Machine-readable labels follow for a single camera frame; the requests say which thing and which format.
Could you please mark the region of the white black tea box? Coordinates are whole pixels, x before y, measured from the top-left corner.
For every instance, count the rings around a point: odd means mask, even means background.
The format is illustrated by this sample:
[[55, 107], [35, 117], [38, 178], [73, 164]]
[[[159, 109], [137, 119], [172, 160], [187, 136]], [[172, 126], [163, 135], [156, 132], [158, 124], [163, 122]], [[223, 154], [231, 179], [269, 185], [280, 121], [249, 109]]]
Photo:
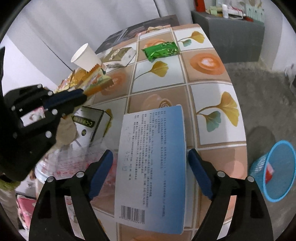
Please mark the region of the white black tea box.
[[77, 138], [72, 144], [84, 147], [104, 136], [111, 116], [104, 110], [83, 106], [74, 113], [72, 120], [77, 129]]

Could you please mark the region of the yellow Enaak snack box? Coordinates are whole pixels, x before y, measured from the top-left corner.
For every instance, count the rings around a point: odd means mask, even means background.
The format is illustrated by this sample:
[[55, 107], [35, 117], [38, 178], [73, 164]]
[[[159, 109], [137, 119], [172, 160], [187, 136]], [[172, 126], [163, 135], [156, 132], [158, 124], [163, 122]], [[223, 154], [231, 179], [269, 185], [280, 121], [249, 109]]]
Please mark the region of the yellow Enaak snack box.
[[96, 64], [80, 78], [79, 82], [72, 89], [82, 89], [84, 95], [91, 97], [112, 85], [114, 85], [112, 78], [104, 74], [101, 66]]

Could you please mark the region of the clear plastic bag red print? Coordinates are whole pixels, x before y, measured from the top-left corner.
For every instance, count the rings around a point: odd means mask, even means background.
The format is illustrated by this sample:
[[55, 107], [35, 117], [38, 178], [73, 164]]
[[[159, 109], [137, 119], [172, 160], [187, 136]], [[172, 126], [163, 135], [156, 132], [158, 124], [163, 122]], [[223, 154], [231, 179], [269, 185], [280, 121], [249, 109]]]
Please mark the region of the clear plastic bag red print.
[[85, 171], [91, 163], [98, 161], [105, 150], [113, 153], [113, 164], [97, 197], [92, 200], [96, 209], [114, 212], [115, 176], [119, 140], [101, 138], [82, 147], [69, 144], [46, 154], [35, 167], [36, 196], [41, 192], [46, 179], [54, 176], [57, 180], [72, 177], [78, 171]]

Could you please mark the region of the blue white carton box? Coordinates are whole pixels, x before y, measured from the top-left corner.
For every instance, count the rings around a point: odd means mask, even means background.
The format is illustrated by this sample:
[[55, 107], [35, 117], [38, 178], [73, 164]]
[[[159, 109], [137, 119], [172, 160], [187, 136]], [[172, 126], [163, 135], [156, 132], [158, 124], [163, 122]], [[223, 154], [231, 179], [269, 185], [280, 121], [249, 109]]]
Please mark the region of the blue white carton box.
[[180, 105], [123, 117], [114, 216], [141, 230], [181, 234], [186, 202], [186, 132]]

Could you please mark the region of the blue mesh trash basket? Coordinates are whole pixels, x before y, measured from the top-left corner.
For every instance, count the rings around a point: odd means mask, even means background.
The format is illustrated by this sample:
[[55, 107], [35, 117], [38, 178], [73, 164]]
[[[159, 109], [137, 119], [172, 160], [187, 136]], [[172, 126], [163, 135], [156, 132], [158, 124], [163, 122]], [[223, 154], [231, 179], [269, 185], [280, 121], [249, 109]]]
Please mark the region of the blue mesh trash basket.
[[292, 144], [285, 140], [274, 144], [269, 152], [253, 162], [249, 175], [268, 201], [281, 201], [295, 181], [295, 149]]

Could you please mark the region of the yellow Enaak snack packet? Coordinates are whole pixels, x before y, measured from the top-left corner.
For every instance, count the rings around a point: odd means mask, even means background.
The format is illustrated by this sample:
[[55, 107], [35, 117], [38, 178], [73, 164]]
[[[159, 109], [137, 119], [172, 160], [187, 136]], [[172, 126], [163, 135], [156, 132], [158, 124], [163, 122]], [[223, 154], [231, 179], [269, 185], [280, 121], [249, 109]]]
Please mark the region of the yellow Enaak snack packet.
[[62, 92], [64, 90], [68, 90], [69, 89], [70, 82], [71, 82], [71, 78], [70, 77], [64, 79], [61, 82], [61, 84], [57, 87], [57, 89], [56, 89], [55, 92], [58, 93], [58, 92]]

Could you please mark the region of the gold foil snack packet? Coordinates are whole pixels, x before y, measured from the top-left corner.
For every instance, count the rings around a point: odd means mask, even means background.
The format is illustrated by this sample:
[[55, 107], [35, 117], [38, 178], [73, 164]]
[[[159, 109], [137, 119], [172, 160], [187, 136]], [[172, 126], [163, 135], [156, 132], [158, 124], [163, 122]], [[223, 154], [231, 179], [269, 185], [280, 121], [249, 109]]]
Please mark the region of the gold foil snack packet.
[[70, 79], [69, 87], [72, 88], [72, 87], [77, 87], [78, 85], [80, 85], [86, 74], [87, 74], [87, 71], [82, 68], [80, 68], [78, 70], [74, 70], [69, 77], [69, 79]]

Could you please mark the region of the pink paper box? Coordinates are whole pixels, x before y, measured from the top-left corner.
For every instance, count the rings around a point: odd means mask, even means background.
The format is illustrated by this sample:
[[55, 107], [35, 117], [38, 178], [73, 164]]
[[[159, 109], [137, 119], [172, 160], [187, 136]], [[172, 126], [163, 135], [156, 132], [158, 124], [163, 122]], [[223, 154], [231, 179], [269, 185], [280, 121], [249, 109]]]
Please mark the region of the pink paper box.
[[33, 216], [36, 199], [28, 198], [23, 195], [16, 196], [16, 204], [18, 209], [18, 218], [24, 229], [29, 230], [31, 219]]

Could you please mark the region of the white paper cup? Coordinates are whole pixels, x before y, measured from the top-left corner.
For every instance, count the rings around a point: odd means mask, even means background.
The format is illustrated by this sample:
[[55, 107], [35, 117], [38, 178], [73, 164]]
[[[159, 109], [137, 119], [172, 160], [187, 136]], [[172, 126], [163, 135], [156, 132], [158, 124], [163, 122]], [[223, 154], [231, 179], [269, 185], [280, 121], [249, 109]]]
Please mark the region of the white paper cup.
[[74, 63], [78, 67], [90, 71], [95, 65], [101, 66], [100, 58], [91, 49], [88, 43], [82, 45], [72, 56], [71, 63]]

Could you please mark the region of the gold brown tea packet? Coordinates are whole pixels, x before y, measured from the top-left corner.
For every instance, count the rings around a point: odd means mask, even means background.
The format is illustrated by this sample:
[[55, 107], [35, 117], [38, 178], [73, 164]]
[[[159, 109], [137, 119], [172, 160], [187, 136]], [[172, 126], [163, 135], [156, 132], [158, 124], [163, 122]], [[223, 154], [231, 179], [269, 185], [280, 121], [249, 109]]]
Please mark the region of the gold brown tea packet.
[[107, 68], [125, 67], [132, 61], [135, 54], [136, 51], [132, 47], [120, 48], [110, 51], [101, 61]]

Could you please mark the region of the dark printed book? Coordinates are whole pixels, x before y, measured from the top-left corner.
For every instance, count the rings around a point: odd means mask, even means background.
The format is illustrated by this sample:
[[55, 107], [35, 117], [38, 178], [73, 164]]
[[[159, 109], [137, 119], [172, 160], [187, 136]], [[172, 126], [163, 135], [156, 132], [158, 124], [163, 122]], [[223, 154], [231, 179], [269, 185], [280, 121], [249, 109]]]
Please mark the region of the dark printed book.
[[95, 51], [96, 54], [99, 54], [111, 47], [114, 47], [121, 42], [128, 41], [134, 37], [139, 36], [140, 34], [145, 34], [151, 32], [152, 29], [160, 30], [161, 27], [175, 27], [179, 26], [179, 20], [176, 15], [164, 16], [152, 20], [148, 20], [131, 27], [120, 30], [112, 35], [110, 35]]

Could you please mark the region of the green snack wrapper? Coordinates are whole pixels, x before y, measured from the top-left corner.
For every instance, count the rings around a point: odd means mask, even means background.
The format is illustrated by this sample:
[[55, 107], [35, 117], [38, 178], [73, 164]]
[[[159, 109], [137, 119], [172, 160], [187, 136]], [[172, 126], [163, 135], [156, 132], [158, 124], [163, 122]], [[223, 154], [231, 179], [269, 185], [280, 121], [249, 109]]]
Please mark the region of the green snack wrapper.
[[149, 61], [180, 54], [180, 51], [175, 42], [164, 42], [158, 45], [144, 48], [142, 49], [142, 51]]

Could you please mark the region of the dark grey side cabinet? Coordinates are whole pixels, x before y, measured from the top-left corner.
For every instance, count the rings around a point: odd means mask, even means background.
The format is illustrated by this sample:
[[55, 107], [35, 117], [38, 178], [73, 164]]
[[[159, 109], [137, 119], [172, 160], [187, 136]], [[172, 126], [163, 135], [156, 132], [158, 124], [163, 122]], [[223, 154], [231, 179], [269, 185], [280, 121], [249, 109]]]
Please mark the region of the dark grey side cabinet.
[[264, 24], [191, 11], [223, 63], [257, 62], [262, 49]]

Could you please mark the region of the white small bottle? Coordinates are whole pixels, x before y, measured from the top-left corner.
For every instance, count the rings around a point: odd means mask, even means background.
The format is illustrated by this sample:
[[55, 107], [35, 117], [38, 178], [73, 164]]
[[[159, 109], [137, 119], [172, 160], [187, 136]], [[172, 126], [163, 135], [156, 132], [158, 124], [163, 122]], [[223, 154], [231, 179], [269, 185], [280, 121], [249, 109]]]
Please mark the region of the white small bottle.
[[224, 18], [229, 18], [228, 6], [226, 4], [222, 4], [222, 14]]

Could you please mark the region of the green desk calendar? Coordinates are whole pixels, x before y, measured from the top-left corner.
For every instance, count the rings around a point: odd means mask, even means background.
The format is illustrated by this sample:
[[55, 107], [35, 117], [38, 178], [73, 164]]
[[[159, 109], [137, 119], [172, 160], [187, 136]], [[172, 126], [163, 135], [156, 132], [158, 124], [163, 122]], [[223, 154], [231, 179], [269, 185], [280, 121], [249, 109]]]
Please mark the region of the green desk calendar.
[[262, 8], [262, 2], [258, 5], [252, 6], [250, 4], [245, 5], [245, 14], [247, 17], [252, 18], [255, 21], [264, 23], [265, 21], [265, 12]]

